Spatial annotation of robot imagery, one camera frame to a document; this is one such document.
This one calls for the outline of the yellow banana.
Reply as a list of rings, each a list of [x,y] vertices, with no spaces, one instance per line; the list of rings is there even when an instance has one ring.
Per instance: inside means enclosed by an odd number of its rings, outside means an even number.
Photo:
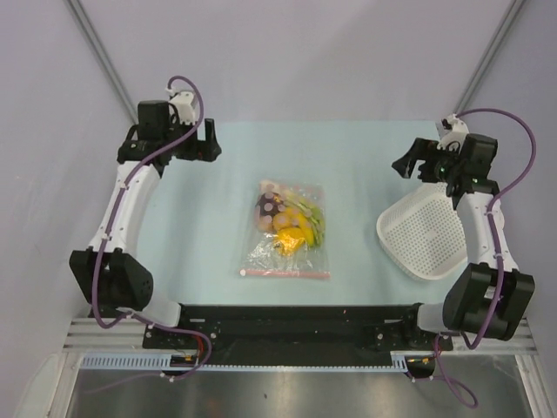
[[[297,208],[292,208],[292,207],[287,207],[284,211],[282,212],[299,212],[299,225],[297,226],[298,228],[300,228],[302,230],[302,232],[305,235],[305,239],[306,239],[306,244],[308,246],[314,246],[316,241],[315,241],[315,233],[312,230],[312,224],[310,222],[310,220]]]

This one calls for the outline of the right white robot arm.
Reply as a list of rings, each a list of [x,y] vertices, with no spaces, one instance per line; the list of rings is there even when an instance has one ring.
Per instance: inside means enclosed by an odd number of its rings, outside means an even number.
[[[498,151],[494,138],[467,134],[453,150],[440,142],[416,138],[392,164],[403,179],[414,171],[424,183],[446,185],[463,227],[467,266],[437,305],[422,304],[418,319],[401,328],[411,349],[421,349],[433,333],[475,334],[470,347],[484,339],[510,340],[534,294],[534,278],[521,273],[508,249],[500,219],[500,188],[489,179]]]

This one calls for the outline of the green leek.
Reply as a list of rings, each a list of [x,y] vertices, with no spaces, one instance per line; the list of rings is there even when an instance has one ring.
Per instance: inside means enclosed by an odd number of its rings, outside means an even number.
[[[287,193],[284,198],[285,207],[299,209],[311,222],[312,230],[315,233],[315,245],[319,247],[325,241],[325,215],[320,206],[309,199],[295,193]]]

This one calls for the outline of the yellow lemon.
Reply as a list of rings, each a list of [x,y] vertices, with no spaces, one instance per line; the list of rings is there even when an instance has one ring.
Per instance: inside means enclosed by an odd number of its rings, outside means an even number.
[[[299,225],[299,212],[279,212],[272,219],[274,231],[297,227]]]

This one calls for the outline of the clear zip top bag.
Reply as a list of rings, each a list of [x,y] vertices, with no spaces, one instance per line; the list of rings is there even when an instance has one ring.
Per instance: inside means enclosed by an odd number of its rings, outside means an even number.
[[[324,197],[320,185],[262,179],[239,274],[329,278]]]

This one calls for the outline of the yellow bell pepper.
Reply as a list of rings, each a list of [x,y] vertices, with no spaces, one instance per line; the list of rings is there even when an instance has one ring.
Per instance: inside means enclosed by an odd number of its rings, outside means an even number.
[[[273,239],[273,248],[283,256],[295,254],[306,243],[305,235],[298,227],[280,230]]]

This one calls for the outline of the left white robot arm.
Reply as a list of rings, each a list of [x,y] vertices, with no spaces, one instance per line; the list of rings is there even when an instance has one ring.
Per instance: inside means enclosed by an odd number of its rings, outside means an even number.
[[[191,325],[179,319],[181,306],[156,289],[152,274],[137,260],[138,236],[171,160],[213,162],[220,153],[215,123],[204,118],[194,92],[138,104],[138,122],[117,151],[116,182],[100,226],[84,250],[70,255],[70,269],[94,314],[110,308],[139,315],[162,325],[161,335],[172,347],[191,341]]]

